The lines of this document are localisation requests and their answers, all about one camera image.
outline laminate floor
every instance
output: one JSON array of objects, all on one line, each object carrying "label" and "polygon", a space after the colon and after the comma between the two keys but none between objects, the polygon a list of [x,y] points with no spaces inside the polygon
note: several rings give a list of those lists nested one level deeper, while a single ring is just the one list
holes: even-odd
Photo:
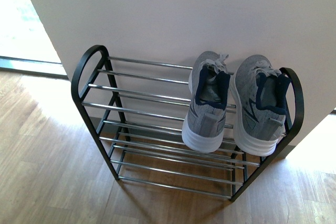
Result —
[{"label": "laminate floor", "polygon": [[70,82],[0,71],[0,223],[336,223],[336,116],[234,202],[116,182]]}]

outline white shoelace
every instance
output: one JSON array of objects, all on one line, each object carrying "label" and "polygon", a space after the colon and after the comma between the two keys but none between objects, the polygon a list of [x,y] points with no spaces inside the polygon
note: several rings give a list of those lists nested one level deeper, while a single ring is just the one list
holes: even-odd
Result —
[{"label": "white shoelace", "polygon": [[256,74],[264,73],[266,77],[279,76],[281,74],[281,71],[279,69],[273,69],[271,65],[265,60],[258,61],[253,71]]},{"label": "white shoelace", "polygon": [[206,59],[201,64],[206,65],[208,67],[213,67],[216,74],[219,74],[219,72],[221,71],[224,71],[225,73],[227,73],[227,68],[226,68],[226,65],[224,64],[224,60],[226,60],[229,57],[229,55],[219,55],[219,56],[220,56],[219,59],[215,61]]}]

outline white wall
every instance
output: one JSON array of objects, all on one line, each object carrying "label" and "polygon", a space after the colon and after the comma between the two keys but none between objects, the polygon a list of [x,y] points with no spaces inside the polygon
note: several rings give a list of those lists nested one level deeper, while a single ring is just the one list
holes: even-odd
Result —
[{"label": "white wall", "polygon": [[192,65],[205,50],[235,70],[263,54],[292,68],[304,91],[300,142],[336,106],[335,0],[31,0],[72,77],[81,55],[103,44],[119,57]]}]

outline sneaker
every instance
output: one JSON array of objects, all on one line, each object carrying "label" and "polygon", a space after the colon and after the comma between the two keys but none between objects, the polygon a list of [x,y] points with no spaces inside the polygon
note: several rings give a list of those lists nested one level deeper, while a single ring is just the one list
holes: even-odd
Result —
[{"label": "sneaker", "polygon": [[236,102],[234,139],[249,154],[268,156],[284,132],[286,93],[291,79],[262,55],[248,57],[230,82]]},{"label": "sneaker", "polygon": [[227,57],[204,52],[190,73],[192,99],[183,122],[182,140],[192,150],[214,152],[222,143],[230,81],[222,62]]}]

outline shoe rack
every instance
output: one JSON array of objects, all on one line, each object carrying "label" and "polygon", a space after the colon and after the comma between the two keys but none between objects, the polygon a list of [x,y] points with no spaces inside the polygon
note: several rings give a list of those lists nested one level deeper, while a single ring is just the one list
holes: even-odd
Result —
[{"label": "shoe rack", "polygon": [[[90,67],[92,70],[88,70],[90,64],[87,63],[93,56],[95,59],[99,58],[98,63]],[[133,66],[150,65],[164,70],[174,69],[175,72],[190,72],[192,67],[110,57],[106,47],[101,45],[91,47],[82,56],[71,82],[72,98],[102,157],[119,183],[135,184],[147,189],[161,186],[165,190],[180,189],[235,201],[301,129],[304,115],[301,84],[293,70],[281,68],[280,71],[292,79],[295,98],[288,103],[293,104],[295,118],[292,123],[290,115],[287,115],[286,131],[273,154],[257,157],[242,152],[230,135],[234,125],[229,123],[225,125],[225,131],[229,134],[224,136],[217,151],[195,152],[187,148],[181,138],[184,117],[144,111],[144,107],[140,105],[139,108],[134,108],[142,101],[156,106],[159,104],[162,108],[169,107],[171,109],[168,110],[172,113],[180,110],[186,113],[190,97],[169,96],[143,89],[125,89],[122,85],[127,78],[137,78],[147,82],[160,82],[160,85],[167,87],[172,84],[185,85],[188,89],[187,80],[179,80],[178,74],[174,79],[166,79],[153,77],[152,72],[131,73],[134,69],[131,67],[127,72],[114,71],[117,62]],[[86,73],[85,79],[82,78],[83,73]],[[96,80],[101,78],[105,78],[108,85],[97,84]],[[97,102],[102,93],[97,95],[96,92],[102,92],[108,101]],[[127,108],[125,104],[131,104],[132,108]],[[235,107],[233,103],[228,104],[227,115],[234,116]],[[132,116],[136,116],[138,120],[133,121]],[[148,123],[148,119],[160,124]],[[167,125],[173,121],[177,126],[165,126],[166,121]]]}]

